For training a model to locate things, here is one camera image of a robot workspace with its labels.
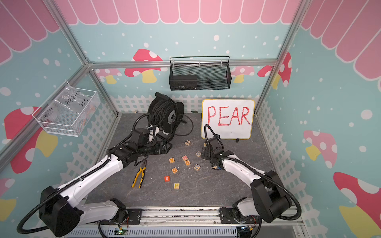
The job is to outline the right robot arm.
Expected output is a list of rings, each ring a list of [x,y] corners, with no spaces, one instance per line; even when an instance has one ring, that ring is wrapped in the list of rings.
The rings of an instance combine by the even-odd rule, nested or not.
[[[301,217],[302,208],[297,198],[284,187],[275,171],[258,170],[225,150],[218,137],[205,140],[201,157],[213,169],[229,172],[248,185],[251,198],[241,198],[232,205],[231,213],[238,223],[254,216],[267,223],[275,219],[294,221]]]

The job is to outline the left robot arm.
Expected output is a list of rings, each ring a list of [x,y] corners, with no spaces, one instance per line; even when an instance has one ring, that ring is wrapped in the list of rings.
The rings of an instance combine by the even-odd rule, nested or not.
[[[19,234],[32,234],[50,230],[56,237],[63,237],[77,226],[110,221],[122,224],[129,219],[127,207],[118,199],[81,204],[97,186],[130,164],[143,165],[139,157],[167,154],[172,144],[158,140],[156,132],[133,129],[130,135],[110,148],[106,156],[89,170],[57,188],[47,187],[36,205],[17,226]]]

